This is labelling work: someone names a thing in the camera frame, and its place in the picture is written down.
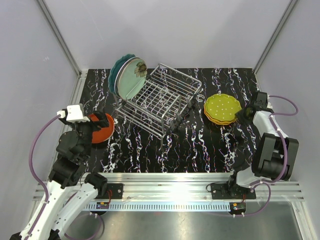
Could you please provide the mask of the lime green dotted plate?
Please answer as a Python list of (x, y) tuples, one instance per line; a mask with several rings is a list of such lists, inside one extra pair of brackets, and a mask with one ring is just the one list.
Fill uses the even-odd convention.
[(240, 102), (233, 96), (218, 93), (208, 97), (204, 103), (207, 113), (219, 121), (231, 121), (242, 109)]

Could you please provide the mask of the white plate green rim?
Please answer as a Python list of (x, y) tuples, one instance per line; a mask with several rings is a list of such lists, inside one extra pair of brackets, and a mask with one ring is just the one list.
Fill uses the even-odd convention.
[(143, 84), (145, 76), (137, 74), (144, 64), (139, 57), (133, 57), (125, 62), (120, 68), (114, 83), (114, 90), (118, 97), (128, 100), (131, 99)]

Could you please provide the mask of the teal scalloped plate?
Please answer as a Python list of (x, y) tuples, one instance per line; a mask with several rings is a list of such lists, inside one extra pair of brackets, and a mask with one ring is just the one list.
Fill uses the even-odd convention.
[(125, 64), (126, 61), (128, 61), (131, 58), (136, 57), (135, 54), (126, 54), (122, 56), (120, 59), (118, 59), (112, 69), (110, 70), (109, 76), (108, 76), (108, 89), (111, 94), (115, 94), (115, 81), (117, 74), (121, 67)]

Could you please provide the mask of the light green flower plate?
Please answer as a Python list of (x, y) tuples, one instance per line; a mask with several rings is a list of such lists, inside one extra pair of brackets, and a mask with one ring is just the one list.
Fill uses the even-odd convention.
[(147, 77), (147, 65), (139, 57), (132, 57), (120, 68), (116, 77), (116, 93), (123, 100), (130, 100), (139, 93)]

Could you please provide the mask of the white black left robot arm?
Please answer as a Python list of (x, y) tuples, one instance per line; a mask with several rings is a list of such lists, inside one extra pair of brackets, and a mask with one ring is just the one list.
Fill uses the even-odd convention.
[(108, 180), (99, 173), (89, 173), (80, 189), (72, 197), (69, 194), (75, 189), (86, 170), (86, 163), (91, 155), (93, 133), (110, 125), (104, 112), (96, 111), (92, 118), (83, 115), (75, 116), (70, 110), (63, 109), (50, 120), (60, 120), (72, 128), (59, 138), (56, 148), (57, 160), (52, 166), (48, 182), (44, 183), (36, 175), (33, 168), (33, 152), (38, 133), (29, 151), (29, 169), (32, 176), (43, 187), (44, 195), (31, 220), (26, 227), (10, 238), (12, 240), (59, 240), (65, 236), (67, 229), (93, 199), (101, 199), (107, 195)]

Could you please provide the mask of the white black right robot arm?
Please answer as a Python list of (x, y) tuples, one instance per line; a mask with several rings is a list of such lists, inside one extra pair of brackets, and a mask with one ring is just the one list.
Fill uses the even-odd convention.
[[(269, 104), (270, 98), (289, 102), (295, 112), (274, 112)], [(224, 190), (229, 197), (241, 198), (254, 193), (255, 187), (260, 184), (269, 185), (291, 178), (299, 141), (284, 133), (276, 121), (276, 116), (293, 117), (298, 112), (297, 105), (288, 98), (257, 91), (253, 94), (249, 105), (236, 113), (241, 121), (248, 125), (252, 124), (258, 129), (260, 140), (250, 167), (229, 177)]]

